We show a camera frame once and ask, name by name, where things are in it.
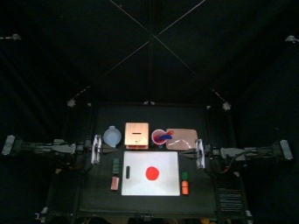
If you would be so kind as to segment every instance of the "orange object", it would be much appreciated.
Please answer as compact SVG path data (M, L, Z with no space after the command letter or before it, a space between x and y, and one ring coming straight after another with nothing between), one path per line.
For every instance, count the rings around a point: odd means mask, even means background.
M125 148L129 150L148 149L148 123L125 123Z
M181 194L189 194L189 184L186 180L181 182Z

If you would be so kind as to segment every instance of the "red object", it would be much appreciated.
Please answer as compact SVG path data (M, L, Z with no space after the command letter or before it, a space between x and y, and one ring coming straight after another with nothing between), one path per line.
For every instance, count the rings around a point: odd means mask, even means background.
M149 166L146 169L145 169L145 177L149 179L149 180L156 180L158 178L158 170Z

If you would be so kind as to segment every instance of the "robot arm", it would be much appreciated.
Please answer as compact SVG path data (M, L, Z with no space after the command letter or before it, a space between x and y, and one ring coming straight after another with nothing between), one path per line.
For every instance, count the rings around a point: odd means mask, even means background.
M100 156L113 151L117 149L101 144L101 135L94 135L92 145L89 138L84 143L68 144L61 139L54 139L52 143L29 143L17 136L8 136L1 155L12 157L22 152L30 152L58 158L58 166L76 167L82 162L85 164L88 160L89 165L97 165Z
M216 148L208 145L205 146L205 154L217 166L216 173L228 172L232 165L244 164L251 159L272 158L276 162L293 160L287 140L275 141L267 147L249 147L244 149Z

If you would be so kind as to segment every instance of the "cable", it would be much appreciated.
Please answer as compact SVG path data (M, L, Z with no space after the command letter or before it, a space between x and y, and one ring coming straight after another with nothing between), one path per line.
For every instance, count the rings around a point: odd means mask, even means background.
M248 150L240 152L240 153L231 159L229 164L228 164L228 166L227 166L227 169L225 169L224 171L218 172L218 173L222 174L222 173L228 172L228 170L229 170L229 168L231 168L231 166L232 166L232 163L233 163L233 161L236 160L237 157L240 157L241 155L245 155L245 154L248 154L248 153L253 153L253 152L255 152L255 151L248 151Z

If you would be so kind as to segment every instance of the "table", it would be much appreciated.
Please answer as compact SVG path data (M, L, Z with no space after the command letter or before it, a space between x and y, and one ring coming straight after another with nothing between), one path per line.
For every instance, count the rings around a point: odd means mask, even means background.
M149 133L156 129L192 129L197 131L197 136L204 144L213 144L224 147L232 147L233 135L229 127L229 117L221 109L206 110L202 106L141 106L141 105L98 105L93 113L85 113L69 120L69 129L66 141L74 138L84 138L86 134L101 134L113 125L122 134L118 143L117 152L101 156L98 165L94 165L88 173L76 179L76 192L72 191L69 203L66 206L57 203L60 200L52 200L49 203L50 214L69 214L72 217L86 216L117 216L140 217L150 219L153 217L176 218L214 218L214 188L209 175L196 169L194 160L178 157L178 173L188 172L189 195L188 196L121 196L120 188L116 192L109 190L112 178L112 159L124 156L124 133L125 123L149 123ZM52 197L62 195L62 187L56 187Z

